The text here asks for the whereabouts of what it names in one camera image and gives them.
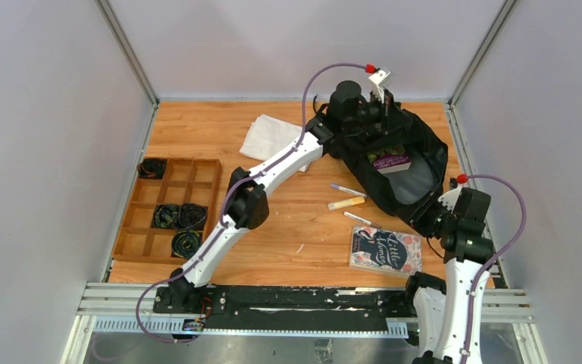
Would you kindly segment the purple treehouse book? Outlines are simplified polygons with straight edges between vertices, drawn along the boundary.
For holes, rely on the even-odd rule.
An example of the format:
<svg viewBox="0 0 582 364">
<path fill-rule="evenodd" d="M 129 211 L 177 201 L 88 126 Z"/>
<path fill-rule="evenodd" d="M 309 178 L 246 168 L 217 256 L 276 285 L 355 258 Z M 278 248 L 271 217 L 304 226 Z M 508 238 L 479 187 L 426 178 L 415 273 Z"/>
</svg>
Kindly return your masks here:
<svg viewBox="0 0 582 364">
<path fill-rule="evenodd" d="M 411 157 L 403 146 L 371 151 L 367 153 L 367 158 L 381 174 L 406 171 L 411 167 Z"/>
</svg>

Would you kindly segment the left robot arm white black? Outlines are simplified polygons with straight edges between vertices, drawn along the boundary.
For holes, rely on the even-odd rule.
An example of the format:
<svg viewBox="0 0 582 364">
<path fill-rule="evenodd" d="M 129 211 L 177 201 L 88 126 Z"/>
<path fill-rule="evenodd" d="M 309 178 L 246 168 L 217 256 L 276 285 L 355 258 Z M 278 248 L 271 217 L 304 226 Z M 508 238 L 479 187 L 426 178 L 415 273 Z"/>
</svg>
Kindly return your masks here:
<svg viewBox="0 0 582 364">
<path fill-rule="evenodd" d="M 229 250 L 269 216 L 268 197 L 302 166 L 336 153 L 348 142 L 361 148 L 395 131 L 402 117 L 401 105 L 382 87 L 369 97 L 350 80 L 336 86 L 328 103 L 322 105 L 300 134 L 273 157 L 249 170 L 237 168 L 231 174 L 217 224 L 199 250 L 168 279 L 173 304 L 181 312 L 195 312 L 202 303 L 202 289 Z"/>
</svg>

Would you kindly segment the black student backpack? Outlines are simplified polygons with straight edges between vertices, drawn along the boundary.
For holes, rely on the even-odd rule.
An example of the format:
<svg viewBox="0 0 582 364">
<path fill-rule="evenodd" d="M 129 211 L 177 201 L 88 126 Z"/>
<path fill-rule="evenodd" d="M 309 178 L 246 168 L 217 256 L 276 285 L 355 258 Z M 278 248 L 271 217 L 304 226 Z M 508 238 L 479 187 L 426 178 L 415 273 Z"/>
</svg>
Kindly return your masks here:
<svg viewBox="0 0 582 364">
<path fill-rule="evenodd" d="M 325 150 L 344 161 L 373 202 L 425 237 L 437 235 L 449 147 L 418 115 L 395 103 L 330 106 Z"/>
</svg>

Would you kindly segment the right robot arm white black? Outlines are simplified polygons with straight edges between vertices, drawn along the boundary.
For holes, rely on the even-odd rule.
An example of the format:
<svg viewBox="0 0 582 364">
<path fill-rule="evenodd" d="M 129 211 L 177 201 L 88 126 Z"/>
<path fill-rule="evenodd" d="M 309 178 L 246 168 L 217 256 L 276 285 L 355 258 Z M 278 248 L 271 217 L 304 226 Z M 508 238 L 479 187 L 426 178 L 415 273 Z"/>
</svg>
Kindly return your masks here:
<svg viewBox="0 0 582 364">
<path fill-rule="evenodd" d="M 415 363 L 480 363 L 483 295 L 495 255 L 483 236 L 490 195 L 459 185 L 444 193 L 428 214 L 427 237 L 444 250 L 444 279 L 417 272 L 402 298 L 404 310 L 418 318 L 419 354 Z"/>
</svg>

